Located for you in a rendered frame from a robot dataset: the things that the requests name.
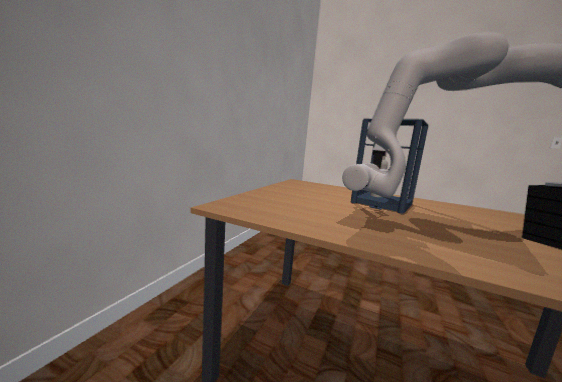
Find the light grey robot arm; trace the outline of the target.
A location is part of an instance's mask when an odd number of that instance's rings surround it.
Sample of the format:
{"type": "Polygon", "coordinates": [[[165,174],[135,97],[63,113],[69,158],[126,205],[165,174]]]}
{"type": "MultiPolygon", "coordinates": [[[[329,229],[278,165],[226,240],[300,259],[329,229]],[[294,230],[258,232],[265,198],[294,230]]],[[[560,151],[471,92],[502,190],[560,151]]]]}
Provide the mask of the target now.
{"type": "Polygon", "coordinates": [[[373,164],[355,164],[345,169],[342,180],[349,190],[365,190],[385,198],[395,194],[406,167],[397,131],[418,86],[433,81],[447,91],[516,82],[542,82],[562,89],[562,44],[509,48],[502,34],[482,32],[404,55],[389,78],[367,130],[368,139],[376,143],[373,164]],[[387,172],[380,171],[386,154],[383,148],[391,158],[387,172]]]}

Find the grey stone-textured bottle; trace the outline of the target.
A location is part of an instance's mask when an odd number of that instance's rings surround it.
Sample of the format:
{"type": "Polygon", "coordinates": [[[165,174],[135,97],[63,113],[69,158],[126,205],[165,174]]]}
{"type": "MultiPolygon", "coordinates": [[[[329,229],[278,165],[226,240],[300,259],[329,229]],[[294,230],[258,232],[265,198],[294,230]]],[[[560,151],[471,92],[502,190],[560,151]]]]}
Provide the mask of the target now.
{"type": "MultiPolygon", "coordinates": [[[[387,169],[387,167],[388,167],[388,162],[385,160],[385,157],[387,157],[386,155],[387,155],[387,152],[386,152],[385,156],[383,156],[383,158],[382,158],[381,168],[383,168],[383,169],[387,169]]],[[[381,196],[373,194],[373,193],[370,193],[370,195],[374,196],[374,197],[381,197],[381,196]]]]}

